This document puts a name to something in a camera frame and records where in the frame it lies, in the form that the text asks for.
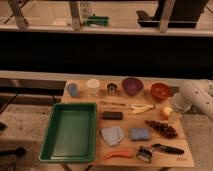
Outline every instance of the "small jar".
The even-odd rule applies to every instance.
[[[107,85],[107,91],[109,95],[115,95],[117,91],[117,85],[114,83],[110,83]]]

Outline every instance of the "wooden cutting board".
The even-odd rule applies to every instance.
[[[117,93],[114,96],[110,96],[107,93],[107,84],[117,84]],[[95,102],[97,104],[97,131],[96,131],[96,158],[95,161],[90,163],[92,165],[113,165],[113,166],[144,166],[144,167],[194,167],[194,161],[184,134],[180,118],[172,124],[178,133],[178,137],[175,139],[166,139],[154,129],[150,128],[145,124],[145,120],[156,120],[160,122],[166,122],[160,115],[160,109],[165,106],[170,107],[170,99],[165,100],[162,103],[157,103],[150,94],[150,87],[153,83],[144,83],[143,90],[136,96],[130,97],[125,94],[122,89],[121,81],[104,80],[100,81],[100,91],[97,96],[92,96],[88,87],[86,86],[86,80],[69,80],[69,83],[75,83],[78,86],[79,97],[72,98],[64,89],[62,103],[72,102]],[[122,103],[122,106],[114,105],[115,103]],[[133,103],[142,104],[155,104],[155,109],[144,112],[142,114],[132,114],[130,105]],[[123,120],[103,120],[103,111],[121,111],[124,114]],[[124,133],[125,138],[115,147],[109,147],[100,135],[100,130],[109,126],[120,126]],[[145,127],[150,130],[151,139],[150,141],[137,141],[133,142],[130,140],[129,129],[132,127]],[[181,148],[185,151],[182,155],[171,155],[161,153],[158,151],[153,152],[152,162],[145,163],[136,157],[136,153],[139,147],[147,146],[153,143],[161,143],[163,145],[174,146]],[[103,156],[110,151],[114,150],[125,150],[131,149],[134,152],[133,158],[111,158],[104,161]]]

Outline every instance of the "gray sponge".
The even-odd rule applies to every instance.
[[[130,138],[132,141],[149,140],[150,133],[147,128],[130,128]]]

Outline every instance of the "orange bowl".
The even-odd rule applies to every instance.
[[[166,84],[155,83],[151,86],[151,95],[157,102],[162,102],[171,96],[171,90]]]

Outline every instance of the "green plastic tray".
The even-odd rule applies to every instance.
[[[92,162],[95,159],[96,104],[55,104],[44,137],[41,162]]]

